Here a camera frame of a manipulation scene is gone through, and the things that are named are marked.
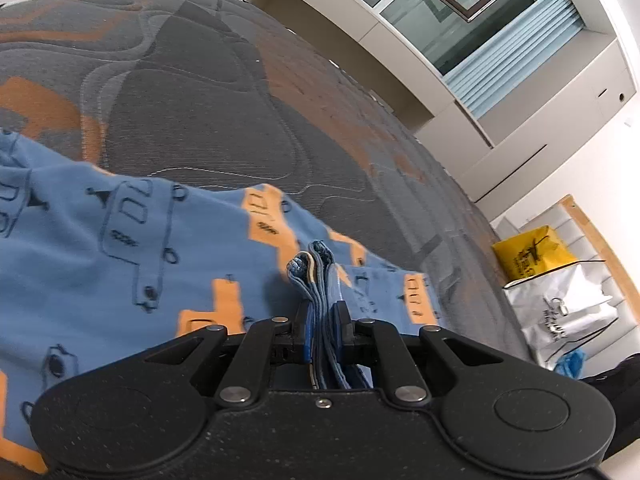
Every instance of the blue fabric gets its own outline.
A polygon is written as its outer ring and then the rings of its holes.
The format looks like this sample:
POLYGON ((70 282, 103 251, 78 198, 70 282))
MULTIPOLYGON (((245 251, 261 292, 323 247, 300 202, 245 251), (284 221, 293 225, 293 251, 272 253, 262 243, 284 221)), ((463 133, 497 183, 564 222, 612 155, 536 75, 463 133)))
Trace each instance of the blue fabric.
POLYGON ((571 0, 537 0, 443 80, 480 118, 584 26, 571 0))
MULTIPOLYGON (((351 265, 350 245, 331 239, 327 226, 285 195, 278 207, 297 245, 291 257, 308 251, 282 269, 278 248, 250 237, 246 202, 263 208, 261 192, 279 193, 267 185, 212 192, 107 174, 0 132, 4 437, 35 449, 23 412, 45 389, 173 338, 185 312, 215 317, 224 305, 214 280, 238 285, 243 330, 258 319, 292 317, 307 296, 318 342, 310 354, 323 363, 321 375, 341 381, 327 325, 337 299, 354 319, 376 317, 418 333, 404 298, 407 271, 368 252, 363 266, 351 265)), ((265 213, 257 225, 276 235, 270 218, 265 213)))
POLYGON ((557 374, 564 375, 565 377, 578 379, 582 373, 585 358, 586 354, 582 350, 579 348, 577 350, 573 350, 558 359, 554 371, 557 374))

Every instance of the black object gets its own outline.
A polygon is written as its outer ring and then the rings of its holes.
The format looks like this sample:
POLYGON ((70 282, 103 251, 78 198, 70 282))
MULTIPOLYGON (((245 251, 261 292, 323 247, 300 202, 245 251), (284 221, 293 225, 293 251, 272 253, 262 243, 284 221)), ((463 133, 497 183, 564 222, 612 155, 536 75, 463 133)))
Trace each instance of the black object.
POLYGON ((640 438, 640 354, 583 381, 607 397, 616 413, 616 433, 604 457, 608 458, 640 438))
POLYGON ((374 389, 276 390, 308 367, 308 306, 245 335, 209 326, 60 383, 31 431, 50 480, 605 479, 597 390, 439 327, 400 335, 338 302, 345 365, 374 389))

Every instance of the headboard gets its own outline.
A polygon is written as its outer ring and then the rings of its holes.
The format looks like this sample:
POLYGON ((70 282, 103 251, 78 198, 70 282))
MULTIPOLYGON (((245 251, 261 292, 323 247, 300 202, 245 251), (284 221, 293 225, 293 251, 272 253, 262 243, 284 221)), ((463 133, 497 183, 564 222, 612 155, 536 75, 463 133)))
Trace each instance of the headboard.
POLYGON ((543 225, 555 229, 578 259, 606 262, 601 266, 602 275, 598 279, 603 293, 613 297, 609 304, 618 310, 619 317, 601 336, 582 347, 587 354, 582 376, 590 377, 614 368, 626 357, 640 352, 640 293, 574 197, 565 196, 518 231, 526 232, 543 225))

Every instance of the bed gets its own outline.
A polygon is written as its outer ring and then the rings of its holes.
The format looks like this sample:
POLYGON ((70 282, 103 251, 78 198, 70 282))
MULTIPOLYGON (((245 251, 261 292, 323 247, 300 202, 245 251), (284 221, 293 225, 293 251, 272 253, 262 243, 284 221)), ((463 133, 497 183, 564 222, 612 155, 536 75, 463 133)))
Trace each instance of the bed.
POLYGON ((457 332, 530 359, 488 221, 355 80, 251 4, 5 4, 0 67, 4 128, 113 173, 276 186, 426 273, 457 332))

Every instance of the striped curtain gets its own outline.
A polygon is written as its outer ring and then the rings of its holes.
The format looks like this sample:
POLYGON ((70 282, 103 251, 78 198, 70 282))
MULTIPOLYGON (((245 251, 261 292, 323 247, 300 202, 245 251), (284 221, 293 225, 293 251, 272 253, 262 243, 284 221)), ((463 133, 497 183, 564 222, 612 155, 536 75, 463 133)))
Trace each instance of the striped curtain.
POLYGON ((537 0, 444 82, 480 118, 583 28, 571 0, 537 0))

